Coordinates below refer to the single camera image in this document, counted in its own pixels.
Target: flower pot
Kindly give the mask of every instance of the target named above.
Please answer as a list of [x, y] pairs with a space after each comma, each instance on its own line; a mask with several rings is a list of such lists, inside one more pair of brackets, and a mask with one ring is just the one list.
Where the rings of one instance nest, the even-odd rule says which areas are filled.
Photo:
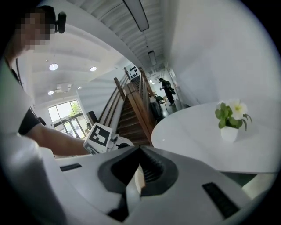
[[234, 142], [238, 135], [238, 129], [233, 127], [227, 127], [220, 129], [221, 137], [223, 140]]

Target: black slot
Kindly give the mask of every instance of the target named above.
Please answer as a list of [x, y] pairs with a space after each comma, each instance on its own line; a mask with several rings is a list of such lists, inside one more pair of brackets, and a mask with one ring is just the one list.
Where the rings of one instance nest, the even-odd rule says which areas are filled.
[[79, 163], [75, 163], [75, 164], [71, 164], [71, 165], [67, 165], [67, 166], [62, 166], [60, 167], [61, 171], [69, 171], [69, 170], [73, 170], [76, 168], [82, 167]]
[[202, 185], [202, 187], [225, 219], [239, 211], [239, 208], [222, 192], [222, 190], [216, 184], [208, 183]]

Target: round table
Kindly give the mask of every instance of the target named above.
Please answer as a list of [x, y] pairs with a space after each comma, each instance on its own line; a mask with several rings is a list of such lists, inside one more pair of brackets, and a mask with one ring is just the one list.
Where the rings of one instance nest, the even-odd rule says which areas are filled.
[[247, 100], [253, 124], [238, 131], [234, 143], [221, 138], [217, 103], [193, 106], [163, 119], [154, 128], [155, 148], [200, 160], [214, 169], [238, 173], [275, 173], [281, 163], [281, 105]]

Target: person's arm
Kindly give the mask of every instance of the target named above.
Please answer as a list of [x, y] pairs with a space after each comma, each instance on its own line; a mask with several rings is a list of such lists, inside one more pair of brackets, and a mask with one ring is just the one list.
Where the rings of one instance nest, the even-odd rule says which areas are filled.
[[42, 124], [37, 124], [26, 136], [36, 141], [40, 147], [51, 149], [53, 154], [58, 156], [89, 154], [83, 147], [84, 140], [70, 137]]

